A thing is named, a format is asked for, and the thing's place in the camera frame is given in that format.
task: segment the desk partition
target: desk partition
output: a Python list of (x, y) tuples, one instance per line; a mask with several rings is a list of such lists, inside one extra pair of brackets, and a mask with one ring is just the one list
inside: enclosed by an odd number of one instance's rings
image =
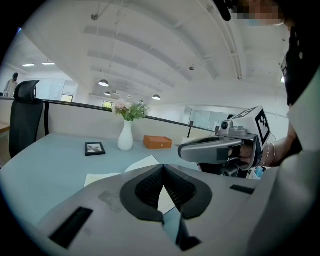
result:
[[(10, 123), (13, 98), (0, 98), (0, 121)], [(44, 100), (44, 108), (37, 139), (50, 133), (75, 135), (87, 138), (117, 139), (124, 127), (124, 119), (111, 109), (62, 101)], [(133, 122), (135, 141), (143, 141), (145, 135), (164, 136), (180, 144), (181, 138), (203, 138), (214, 133), (202, 128), (147, 116)]]

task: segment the brown box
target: brown box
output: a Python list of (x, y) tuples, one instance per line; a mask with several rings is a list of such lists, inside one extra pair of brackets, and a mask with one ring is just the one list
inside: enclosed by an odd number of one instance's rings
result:
[(150, 150), (171, 149), (172, 140), (167, 137), (144, 136), (143, 144)]

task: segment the window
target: window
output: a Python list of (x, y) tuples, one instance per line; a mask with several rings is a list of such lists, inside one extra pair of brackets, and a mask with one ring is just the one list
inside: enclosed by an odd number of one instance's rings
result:
[(112, 109), (112, 102), (104, 101), (102, 104), (103, 108)]
[(74, 97), (70, 96), (70, 95), (62, 94), (62, 97), (61, 97), (62, 102), (72, 102), (73, 99), (74, 99)]

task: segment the white vase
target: white vase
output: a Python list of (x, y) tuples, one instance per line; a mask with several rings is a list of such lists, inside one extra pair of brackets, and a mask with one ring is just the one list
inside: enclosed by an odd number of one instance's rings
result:
[(118, 147), (122, 151), (129, 151), (134, 145), (132, 136), (132, 122), (124, 121), (124, 127), (118, 139)]

